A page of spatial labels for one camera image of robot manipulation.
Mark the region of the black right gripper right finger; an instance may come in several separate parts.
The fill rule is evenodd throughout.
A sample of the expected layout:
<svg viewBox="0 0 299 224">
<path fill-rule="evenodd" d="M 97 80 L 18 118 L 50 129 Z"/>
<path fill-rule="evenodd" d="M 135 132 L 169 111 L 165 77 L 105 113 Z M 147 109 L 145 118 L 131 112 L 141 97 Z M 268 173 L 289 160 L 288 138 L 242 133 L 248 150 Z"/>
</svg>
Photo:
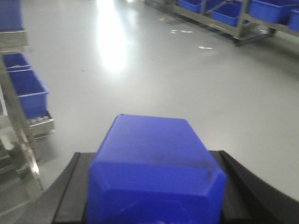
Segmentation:
<svg viewBox="0 0 299 224">
<path fill-rule="evenodd" d="M 211 151 L 227 175 L 221 224 L 297 224 L 299 202 L 266 183 L 227 152 Z"/>
</svg>

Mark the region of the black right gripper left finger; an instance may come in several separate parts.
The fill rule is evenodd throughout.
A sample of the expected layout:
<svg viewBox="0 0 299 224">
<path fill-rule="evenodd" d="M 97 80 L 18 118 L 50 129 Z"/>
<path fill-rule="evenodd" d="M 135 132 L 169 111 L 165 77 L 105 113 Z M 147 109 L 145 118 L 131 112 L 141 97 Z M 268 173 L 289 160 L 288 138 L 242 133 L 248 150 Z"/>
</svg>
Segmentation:
<svg viewBox="0 0 299 224">
<path fill-rule="evenodd" d="M 28 210 L 29 224 L 85 224 L 88 169 L 95 153 L 75 152 L 54 183 Z"/>
</svg>

